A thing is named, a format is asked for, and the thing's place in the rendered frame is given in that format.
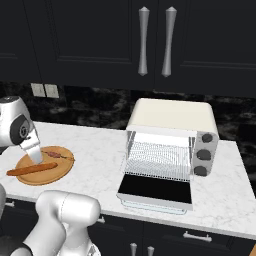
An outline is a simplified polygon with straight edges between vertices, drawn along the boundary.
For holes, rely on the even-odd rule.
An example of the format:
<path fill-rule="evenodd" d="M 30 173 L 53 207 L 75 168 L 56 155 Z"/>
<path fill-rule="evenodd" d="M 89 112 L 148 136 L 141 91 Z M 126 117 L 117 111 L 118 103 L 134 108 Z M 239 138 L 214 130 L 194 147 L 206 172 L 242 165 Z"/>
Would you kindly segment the round wooden cutting board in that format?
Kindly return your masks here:
<path fill-rule="evenodd" d="M 74 157 L 73 153 L 69 149 L 60 146 L 42 147 L 41 151 L 53 151 L 58 152 L 64 156 Z M 53 169 L 44 170 L 41 172 L 17 176 L 17 179 L 20 182 L 33 186 L 45 185 L 55 182 L 64 177 L 72 169 L 75 162 L 64 159 L 48 158 L 43 153 L 42 156 L 44 163 L 56 162 L 58 166 Z"/>

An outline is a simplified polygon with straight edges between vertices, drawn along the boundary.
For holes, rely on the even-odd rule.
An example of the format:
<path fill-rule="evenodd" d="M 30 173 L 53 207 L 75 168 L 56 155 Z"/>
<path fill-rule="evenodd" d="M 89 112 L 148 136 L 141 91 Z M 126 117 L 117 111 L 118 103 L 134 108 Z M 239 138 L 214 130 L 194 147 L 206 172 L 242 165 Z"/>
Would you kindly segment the dark base cupboard door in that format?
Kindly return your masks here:
<path fill-rule="evenodd" d="M 142 256 L 142 238 L 129 235 L 101 236 L 90 234 L 92 242 L 98 247 L 101 256 L 131 256 L 130 244 L 136 243 L 136 256 Z"/>
<path fill-rule="evenodd" d="M 153 256 L 231 256 L 227 252 L 199 245 L 149 238 L 143 239 L 143 256 L 148 256 L 149 247 L 154 248 Z"/>

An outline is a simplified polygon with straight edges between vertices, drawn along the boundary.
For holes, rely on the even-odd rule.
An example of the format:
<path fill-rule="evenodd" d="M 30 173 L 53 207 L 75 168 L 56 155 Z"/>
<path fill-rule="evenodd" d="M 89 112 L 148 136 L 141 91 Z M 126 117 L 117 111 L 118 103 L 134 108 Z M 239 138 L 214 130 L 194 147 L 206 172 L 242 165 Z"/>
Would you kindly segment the grey wall outlet plate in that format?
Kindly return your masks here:
<path fill-rule="evenodd" d="M 45 91 L 48 98 L 58 98 L 58 87 L 55 84 L 45 84 Z"/>
<path fill-rule="evenodd" d="M 32 89 L 33 95 L 35 97 L 45 97 L 46 96 L 44 86 L 42 84 L 32 83 L 31 89 Z"/>

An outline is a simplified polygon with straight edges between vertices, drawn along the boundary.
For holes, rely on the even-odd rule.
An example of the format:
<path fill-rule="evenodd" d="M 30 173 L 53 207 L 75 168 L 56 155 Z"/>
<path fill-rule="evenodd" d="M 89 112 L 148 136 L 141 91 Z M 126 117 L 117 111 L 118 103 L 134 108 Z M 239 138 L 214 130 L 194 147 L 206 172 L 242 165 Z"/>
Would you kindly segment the brown baguette bread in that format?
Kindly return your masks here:
<path fill-rule="evenodd" d="M 38 164 L 38 165 L 32 165 L 29 167 L 22 167 L 18 169 L 13 169 L 9 170 L 6 172 L 6 175 L 8 176 L 21 176 L 21 175 L 26 175 L 30 173 L 35 173 L 35 172 L 41 172 L 44 170 L 49 170 L 57 167 L 58 164 L 55 162 L 52 163 L 46 163 L 46 164 Z"/>

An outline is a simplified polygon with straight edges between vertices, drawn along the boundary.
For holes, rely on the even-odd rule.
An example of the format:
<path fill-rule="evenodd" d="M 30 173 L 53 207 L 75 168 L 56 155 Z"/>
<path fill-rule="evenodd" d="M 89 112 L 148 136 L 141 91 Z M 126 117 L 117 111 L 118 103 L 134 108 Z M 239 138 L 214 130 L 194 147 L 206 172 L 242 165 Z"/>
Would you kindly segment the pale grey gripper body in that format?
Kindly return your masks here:
<path fill-rule="evenodd" d="M 24 141 L 22 143 L 22 149 L 28 154 L 34 164 L 40 164 L 43 162 L 39 143 L 29 143 L 28 141 Z"/>

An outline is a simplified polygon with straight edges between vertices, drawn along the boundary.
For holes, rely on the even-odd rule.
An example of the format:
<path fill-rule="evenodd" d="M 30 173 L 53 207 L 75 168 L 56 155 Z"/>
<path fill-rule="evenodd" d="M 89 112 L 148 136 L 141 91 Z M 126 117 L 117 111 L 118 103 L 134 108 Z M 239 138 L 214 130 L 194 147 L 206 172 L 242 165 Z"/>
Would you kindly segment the cream toaster oven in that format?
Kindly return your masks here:
<path fill-rule="evenodd" d="M 126 131 L 126 158 L 134 142 L 188 147 L 190 178 L 196 175 L 194 168 L 197 166 L 204 166 L 207 175 L 211 173 L 219 135 L 212 107 L 208 103 L 141 98 L 134 106 Z M 209 143 L 202 141 L 206 133 L 213 136 Z M 210 160 L 197 158 L 201 149 L 211 153 Z"/>

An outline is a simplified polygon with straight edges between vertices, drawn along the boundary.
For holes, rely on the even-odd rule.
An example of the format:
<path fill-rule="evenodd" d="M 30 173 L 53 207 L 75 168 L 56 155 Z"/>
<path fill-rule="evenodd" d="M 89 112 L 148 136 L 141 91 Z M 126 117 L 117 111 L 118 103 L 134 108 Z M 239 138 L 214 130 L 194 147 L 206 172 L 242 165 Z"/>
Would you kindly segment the dark wall cupboard door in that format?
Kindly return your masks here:
<path fill-rule="evenodd" d="M 170 7 L 177 14 L 164 77 Z M 256 98 L 256 0 L 159 0 L 155 89 Z"/>
<path fill-rule="evenodd" d="M 151 90 L 158 0 L 24 0 L 45 84 Z M 150 10 L 147 71 L 140 60 L 139 10 Z"/>
<path fill-rule="evenodd" d="M 41 82 L 24 0 L 0 0 L 0 81 Z"/>

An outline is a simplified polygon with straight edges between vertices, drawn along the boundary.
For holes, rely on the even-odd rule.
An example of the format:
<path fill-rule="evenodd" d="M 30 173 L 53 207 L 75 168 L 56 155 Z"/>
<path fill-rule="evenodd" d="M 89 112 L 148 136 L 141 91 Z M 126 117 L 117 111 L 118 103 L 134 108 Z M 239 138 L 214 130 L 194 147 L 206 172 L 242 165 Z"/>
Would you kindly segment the dark drawer front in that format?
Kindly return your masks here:
<path fill-rule="evenodd" d="M 105 223 L 96 223 L 88 228 L 90 234 L 96 233 L 101 236 L 129 235 L 141 237 L 143 235 L 143 222 L 129 218 L 101 214 Z"/>
<path fill-rule="evenodd" d="M 183 234 L 185 231 L 188 231 L 190 234 L 197 236 L 206 236 L 208 234 L 210 237 L 212 237 L 212 242 L 208 243 L 200 240 L 184 238 Z M 200 231 L 150 222 L 144 223 L 144 235 L 150 239 L 167 242 L 177 241 L 190 245 L 199 245 L 223 251 L 229 251 L 233 243 L 233 238 L 231 236 L 215 234 L 209 231 Z"/>
<path fill-rule="evenodd" d="M 6 202 L 15 201 L 15 207 L 4 207 L 0 220 L 3 235 L 26 238 L 38 221 L 35 203 L 7 198 Z"/>

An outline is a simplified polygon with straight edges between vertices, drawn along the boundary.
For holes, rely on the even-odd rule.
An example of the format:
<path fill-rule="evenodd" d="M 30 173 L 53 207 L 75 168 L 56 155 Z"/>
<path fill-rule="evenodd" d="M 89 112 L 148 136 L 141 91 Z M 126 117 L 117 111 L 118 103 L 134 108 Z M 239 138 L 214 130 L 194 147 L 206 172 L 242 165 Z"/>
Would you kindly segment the kebab skewer with meat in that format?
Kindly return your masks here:
<path fill-rule="evenodd" d="M 64 156 L 58 152 L 53 152 L 53 151 L 41 151 L 46 157 L 48 158 L 53 158 L 53 159 L 64 159 L 64 160 L 69 160 L 74 162 L 75 159 L 74 157 L 68 157 L 68 156 Z"/>

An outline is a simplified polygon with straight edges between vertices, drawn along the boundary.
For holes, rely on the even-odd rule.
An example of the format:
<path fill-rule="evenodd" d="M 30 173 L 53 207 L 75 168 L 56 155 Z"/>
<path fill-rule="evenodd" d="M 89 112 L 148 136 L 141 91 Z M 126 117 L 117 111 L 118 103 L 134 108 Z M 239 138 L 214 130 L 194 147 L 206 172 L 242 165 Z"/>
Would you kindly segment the toaster oven glass door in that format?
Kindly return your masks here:
<path fill-rule="evenodd" d="M 130 207 L 169 212 L 193 210 L 189 182 L 125 174 L 117 197 Z"/>

